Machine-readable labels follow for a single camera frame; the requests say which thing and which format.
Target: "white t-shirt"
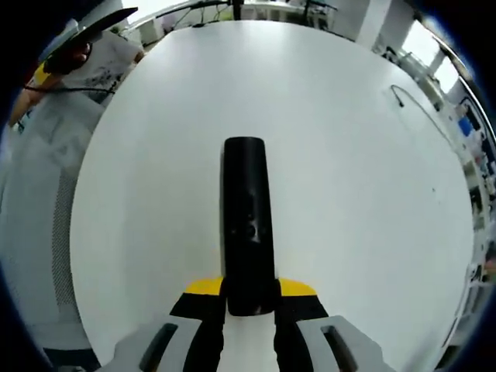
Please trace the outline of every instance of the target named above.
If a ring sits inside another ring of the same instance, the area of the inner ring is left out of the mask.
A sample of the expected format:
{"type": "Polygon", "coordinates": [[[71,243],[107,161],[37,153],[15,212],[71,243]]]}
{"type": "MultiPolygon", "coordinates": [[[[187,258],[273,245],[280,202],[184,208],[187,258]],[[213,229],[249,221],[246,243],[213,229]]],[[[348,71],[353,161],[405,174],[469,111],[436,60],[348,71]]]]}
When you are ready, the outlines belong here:
{"type": "MultiPolygon", "coordinates": [[[[64,76],[68,88],[100,88],[113,90],[142,49],[121,36],[104,31],[91,45],[91,53],[83,66],[64,76]]],[[[97,103],[108,96],[104,91],[82,91],[97,103]]]]}

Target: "person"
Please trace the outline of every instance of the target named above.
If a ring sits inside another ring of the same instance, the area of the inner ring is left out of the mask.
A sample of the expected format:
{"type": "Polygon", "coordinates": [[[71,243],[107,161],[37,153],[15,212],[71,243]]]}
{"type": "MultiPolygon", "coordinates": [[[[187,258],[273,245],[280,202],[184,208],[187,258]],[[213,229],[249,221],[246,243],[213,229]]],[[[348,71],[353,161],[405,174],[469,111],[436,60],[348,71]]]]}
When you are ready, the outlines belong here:
{"type": "Polygon", "coordinates": [[[60,69],[62,73],[50,74],[36,86],[43,91],[26,88],[21,91],[9,118],[11,127],[41,101],[46,94],[45,90],[55,88],[60,83],[65,88],[95,89],[81,90],[81,93],[99,104],[108,103],[109,91],[114,91],[132,64],[138,64],[145,55],[140,46],[110,31],[103,31],[95,42],[75,47],[68,53],[70,55],[62,61],[67,65],[65,70],[69,71],[60,69]]]}

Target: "blue object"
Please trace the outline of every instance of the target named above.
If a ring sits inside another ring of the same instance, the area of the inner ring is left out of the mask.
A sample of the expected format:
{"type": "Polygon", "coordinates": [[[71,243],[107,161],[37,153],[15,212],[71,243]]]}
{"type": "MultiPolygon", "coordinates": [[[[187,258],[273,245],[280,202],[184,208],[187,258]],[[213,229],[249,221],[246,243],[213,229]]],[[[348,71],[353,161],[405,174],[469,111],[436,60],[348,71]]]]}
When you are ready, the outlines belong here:
{"type": "Polygon", "coordinates": [[[466,116],[460,119],[458,125],[460,126],[460,129],[462,129],[462,133],[465,137],[468,137],[470,132],[472,132],[472,129],[474,129],[472,123],[466,116]]]}

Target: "round table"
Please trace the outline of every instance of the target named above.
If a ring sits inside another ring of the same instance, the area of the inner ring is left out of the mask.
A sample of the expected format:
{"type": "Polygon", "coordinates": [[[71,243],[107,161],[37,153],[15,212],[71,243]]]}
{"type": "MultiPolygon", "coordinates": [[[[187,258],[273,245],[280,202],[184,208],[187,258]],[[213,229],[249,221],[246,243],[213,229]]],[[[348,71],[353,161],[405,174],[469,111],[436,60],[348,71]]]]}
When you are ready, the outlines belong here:
{"type": "MultiPolygon", "coordinates": [[[[436,363],[471,258],[470,199],[446,138],[391,84],[439,120],[404,71],[315,29],[220,22],[159,42],[102,116],[74,198],[74,290],[99,360],[221,274],[222,145],[258,136],[277,274],[311,285],[393,368],[436,363]]],[[[240,337],[230,360],[268,355],[262,337],[240,337]]]]}

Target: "window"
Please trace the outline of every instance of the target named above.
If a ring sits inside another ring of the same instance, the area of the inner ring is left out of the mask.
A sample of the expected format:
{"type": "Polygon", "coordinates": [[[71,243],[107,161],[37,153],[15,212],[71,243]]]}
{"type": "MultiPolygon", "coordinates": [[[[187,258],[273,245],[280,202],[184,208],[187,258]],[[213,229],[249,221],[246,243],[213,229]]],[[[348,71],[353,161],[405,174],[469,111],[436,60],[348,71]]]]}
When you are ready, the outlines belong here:
{"type": "Polygon", "coordinates": [[[441,89],[448,93],[451,88],[458,81],[458,71],[451,63],[451,60],[448,57],[444,57],[441,66],[434,73],[434,78],[439,80],[439,84],[441,85],[441,89]]]}
{"type": "Polygon", "coordinates": [[[425,66],[430,66],[439,51],[439,44],[419,21],[413,22],[410,32],[401,47],[414,54],[425,66]]]}

